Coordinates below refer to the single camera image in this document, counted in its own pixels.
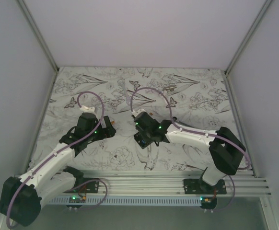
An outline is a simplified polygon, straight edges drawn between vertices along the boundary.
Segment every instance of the patterned tablecloth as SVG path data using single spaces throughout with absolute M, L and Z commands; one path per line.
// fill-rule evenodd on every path
M 204 169 L 212 162 L 208 149 L 187 145 L 161 143 L 159 147 L 152 144 L 141 149 L 133 139 L 135 124 L 123 84 L 129 95 L 144 86 L 163 91 L 164 86 L 175 85 L 173 92 L 166 93 L 179 121 L 201 129 L 225 126 L 237 135 L 220 70 L 63 67 L 54 85 L 30 168 L 48 155 L 58 140 L 77 124 L 82 112 L 76 99 L 83 91 L 99 94 L 105 104 L 105 115 L 114 121 L 117 133 L 113 138 L 88 145 L 69 166 L 80 170 L 183 171 L 192 170 L 192 166 Z M 159 94 L 143 90 L 134 100 L 135 107 L 144 108 L 158 121 L 169 119 L 168 108 Z M 82 95 L 80 102 L 95 106 L 97 115 L 101 114 L 101 105 L 91 94 Z

